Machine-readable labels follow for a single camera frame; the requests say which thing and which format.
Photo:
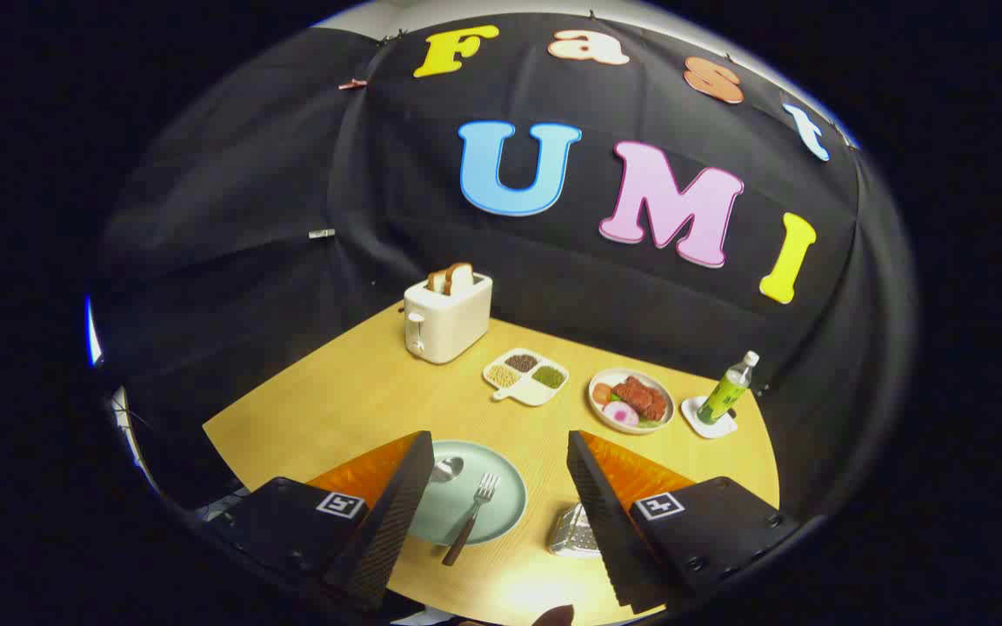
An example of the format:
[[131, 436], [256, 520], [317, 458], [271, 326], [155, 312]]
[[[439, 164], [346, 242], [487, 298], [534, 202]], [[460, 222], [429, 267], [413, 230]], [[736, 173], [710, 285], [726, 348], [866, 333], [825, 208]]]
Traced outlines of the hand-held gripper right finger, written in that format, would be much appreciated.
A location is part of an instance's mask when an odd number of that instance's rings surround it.
[[723, 593], [800, 527], [728, 476], [693, 481], [582, 430], [568, 435], [567, 468], [616, 598], [635, 613]]

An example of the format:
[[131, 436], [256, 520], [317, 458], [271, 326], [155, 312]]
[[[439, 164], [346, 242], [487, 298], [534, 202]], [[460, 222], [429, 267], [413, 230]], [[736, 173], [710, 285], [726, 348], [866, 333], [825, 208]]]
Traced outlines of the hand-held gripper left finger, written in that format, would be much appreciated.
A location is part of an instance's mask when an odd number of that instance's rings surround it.
[[306, 483], [271, 479], [205, 529], [306, 602], [377, 613], [434, 462], [415, 431]]

